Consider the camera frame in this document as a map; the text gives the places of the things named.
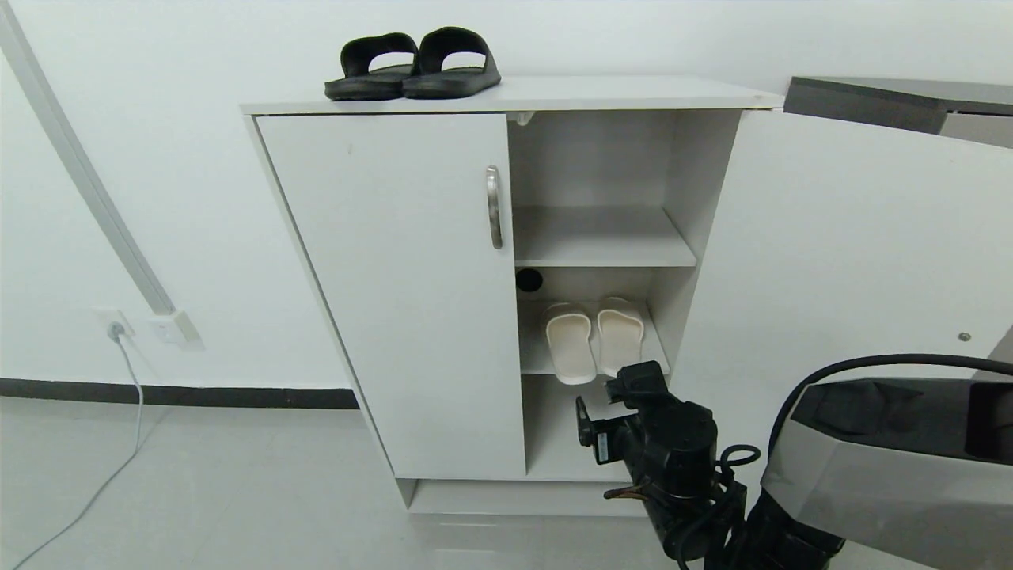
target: black baseboard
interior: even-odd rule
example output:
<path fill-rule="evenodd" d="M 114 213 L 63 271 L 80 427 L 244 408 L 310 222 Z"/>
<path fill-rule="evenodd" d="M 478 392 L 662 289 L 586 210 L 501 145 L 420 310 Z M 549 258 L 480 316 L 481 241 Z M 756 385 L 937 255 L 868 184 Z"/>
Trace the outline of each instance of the black baseboard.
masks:
<path fill-rule="evenodd" d="M 137 404 L 137 389 L 133 385 L 0 379 L 0 396 L 68 402 Z M 217 408 L 359 409 L 356 396 L 348 389 L 144 387 L 144 403 L 152 406 Z"/>

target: black round hole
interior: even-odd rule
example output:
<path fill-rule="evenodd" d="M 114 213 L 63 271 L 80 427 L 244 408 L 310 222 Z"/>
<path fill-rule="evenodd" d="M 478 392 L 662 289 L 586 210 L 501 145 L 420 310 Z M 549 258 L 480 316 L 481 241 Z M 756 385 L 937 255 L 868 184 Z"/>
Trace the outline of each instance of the black round hole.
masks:
<path fill-rule="evenodd" d="M 537 268 L 522 268 L 517 271 L 517 289 L 525 294 L 534 294 L 542 289 L 542 273 Z"/>

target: open cabinet door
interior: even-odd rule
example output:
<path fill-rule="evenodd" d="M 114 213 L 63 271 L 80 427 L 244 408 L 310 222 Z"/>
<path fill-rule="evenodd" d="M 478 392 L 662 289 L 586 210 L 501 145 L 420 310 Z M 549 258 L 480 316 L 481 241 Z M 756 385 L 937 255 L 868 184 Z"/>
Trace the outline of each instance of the open cabinet door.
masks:
<path fill-rule="evenodd" d="M 257 126 L 395 476 L 523 477 L 505 116 Z"/>
<path fill-rule="evenodd" d="M 766 450 L 791 388 L 827 364 L 995 348 L 1013 325 L 1013 151 L 745 111 L 700 271 L 672 390 L 714 410 L 721 445 Z"/>

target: white slipper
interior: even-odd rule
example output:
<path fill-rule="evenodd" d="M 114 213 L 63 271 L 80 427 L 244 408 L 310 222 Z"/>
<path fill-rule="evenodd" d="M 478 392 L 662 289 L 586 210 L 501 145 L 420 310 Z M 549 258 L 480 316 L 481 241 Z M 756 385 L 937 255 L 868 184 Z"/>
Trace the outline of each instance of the white slipper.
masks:
<path fill-rule="evenodd" d="M 598 311 L 599 363 L 613 379 L 623 367 L 640 362 L 643 319 L 633 304 L 619 298 L 602 301 Z"/>
<path fill-rule="evenodd" d="M 556 378 L 564 385 L 585 385 L 598 377 L 591 354 L 591 319 L 573 304 L 556 304 L 542 316 Z"/>

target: shoe cabinet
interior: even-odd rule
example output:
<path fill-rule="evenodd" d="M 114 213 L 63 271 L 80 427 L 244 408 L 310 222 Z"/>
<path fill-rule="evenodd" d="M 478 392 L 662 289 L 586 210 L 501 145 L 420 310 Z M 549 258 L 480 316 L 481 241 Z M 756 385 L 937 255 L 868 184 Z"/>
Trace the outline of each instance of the shoe cabinet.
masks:
<path fill-rule="evenodd" d="M 508 77 L 456 100 L 243 105 L 410 511 L 640 513 L 601 498 L 629 477 L 577 443 L 576 396 L 595 418 L 627 410 L 601 379 L 552 376 L 553 302 L 637 304 L 644 359 L 714 410 L 722 446 L 763 446 L 827 363 L 991 352 L 1013 323 L 1013 151 L 782 101 L 693 77 Z M 518 289 L 522 268 L 540 289 Z"/>

